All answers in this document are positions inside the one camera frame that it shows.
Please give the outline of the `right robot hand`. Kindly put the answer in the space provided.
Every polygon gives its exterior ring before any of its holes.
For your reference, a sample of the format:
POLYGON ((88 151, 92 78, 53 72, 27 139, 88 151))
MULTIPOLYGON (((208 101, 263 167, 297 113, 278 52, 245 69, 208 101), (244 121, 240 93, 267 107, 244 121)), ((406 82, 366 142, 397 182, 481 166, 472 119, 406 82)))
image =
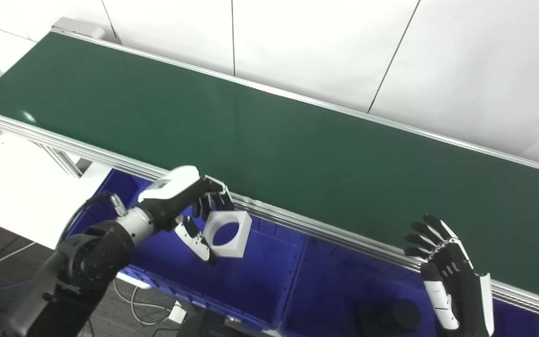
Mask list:
POLYGON ((425 214, 404 237, 408 257, 421 261, 420 273, 436 316, 439 337, 491 337, 495 332, 492 282, 479 274, 461 239, 445 222, 425 214))

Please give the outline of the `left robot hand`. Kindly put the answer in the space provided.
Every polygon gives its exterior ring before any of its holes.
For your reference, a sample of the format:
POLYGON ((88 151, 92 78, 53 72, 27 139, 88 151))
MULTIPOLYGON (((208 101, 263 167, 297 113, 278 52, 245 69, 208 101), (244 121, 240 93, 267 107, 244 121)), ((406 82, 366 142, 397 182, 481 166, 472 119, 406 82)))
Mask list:
POLYGON ((195 219, 208 220, 216 211, 233 211, 229 189, 222 181, 201 175, 195 166, 181 166, 149 185, 136 207, 147 213, 153 232, 174 232, 203 262, 214 265, 218 256, 203 237, 195 219))

